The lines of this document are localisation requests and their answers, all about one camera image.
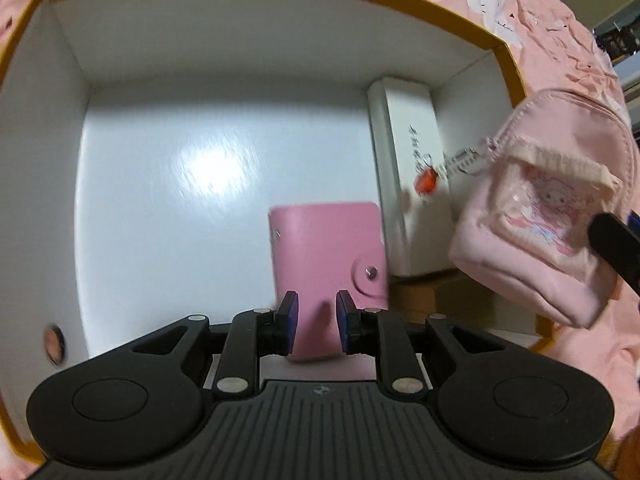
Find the pink mini backpack pouch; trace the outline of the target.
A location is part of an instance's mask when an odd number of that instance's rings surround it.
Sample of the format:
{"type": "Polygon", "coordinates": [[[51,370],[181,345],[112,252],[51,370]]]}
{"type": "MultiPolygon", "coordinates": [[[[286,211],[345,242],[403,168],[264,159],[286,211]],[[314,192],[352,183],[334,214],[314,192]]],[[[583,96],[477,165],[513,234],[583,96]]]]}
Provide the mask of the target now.
{"type": "Polygon", "coordinates": [[[617,282],[589,246],[589,223],[625,219],[638,185],[638,148],[620,116],[574,91],[539,91],[489,140],[449,257],[514,304],[589,328],[617,282]]]}

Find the pink snap wallet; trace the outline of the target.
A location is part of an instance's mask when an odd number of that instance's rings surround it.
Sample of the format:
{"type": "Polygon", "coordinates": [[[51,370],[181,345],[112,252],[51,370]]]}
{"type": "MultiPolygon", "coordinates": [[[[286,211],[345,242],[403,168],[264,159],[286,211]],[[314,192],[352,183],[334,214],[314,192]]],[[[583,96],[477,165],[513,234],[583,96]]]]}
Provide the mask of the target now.
{"type": "Polygon", "coordinates": [[[279,206],[269,211],[269,227],[277,298],[298,296],[290,358],[332,358],[342,352],[338,292],[349,292],[360,309],[388,308],[380,208],[372,202],[279,206]]]}

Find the white box with writing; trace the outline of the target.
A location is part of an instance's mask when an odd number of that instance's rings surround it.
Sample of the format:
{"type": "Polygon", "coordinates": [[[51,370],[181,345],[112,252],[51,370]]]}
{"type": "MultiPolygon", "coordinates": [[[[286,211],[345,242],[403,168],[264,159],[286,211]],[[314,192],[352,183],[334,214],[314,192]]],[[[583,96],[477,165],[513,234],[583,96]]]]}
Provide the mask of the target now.
{"type": "Polygon", "coordinates": [[[430,90],[384,77],[367,97],[387,269],[398,278],[448,270],[454,220],[430,90]]]}

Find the pink patterned duvet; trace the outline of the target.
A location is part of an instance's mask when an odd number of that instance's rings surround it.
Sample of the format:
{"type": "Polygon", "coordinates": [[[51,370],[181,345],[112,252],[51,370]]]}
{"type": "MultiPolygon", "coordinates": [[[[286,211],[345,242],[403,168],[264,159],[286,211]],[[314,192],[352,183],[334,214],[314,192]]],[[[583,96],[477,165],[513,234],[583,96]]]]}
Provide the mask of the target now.
{"type": "MultiPolygon", "coordinates": [[[[428,0],[488,32],[504,16],[516,36],[500,34],[518,63],[529,92],[562,88],[585,93],[627,119],[620,80],[590,31],[560,0],[428,0]]],[[[602,380],[616,415],[598,462],[617,479],[639,475],[639,315],[637,297],[625,284],[591,330],[555,326],[542,352],[602,380]]]]}

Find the orange cardboard storage box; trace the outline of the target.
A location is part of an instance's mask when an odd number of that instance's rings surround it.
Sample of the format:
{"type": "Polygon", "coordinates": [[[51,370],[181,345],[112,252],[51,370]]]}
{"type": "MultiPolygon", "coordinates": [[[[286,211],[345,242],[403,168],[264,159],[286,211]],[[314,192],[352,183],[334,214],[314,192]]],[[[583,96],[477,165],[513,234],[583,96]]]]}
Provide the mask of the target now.
{"type": "Polygon", "coordinates": [[[190,312],[273,303],[267,216],[374,202],[367,93],[432,92],[446,148],[528,84],[433,0],[1,0],[1,432],[32,390],[190,312]]]}

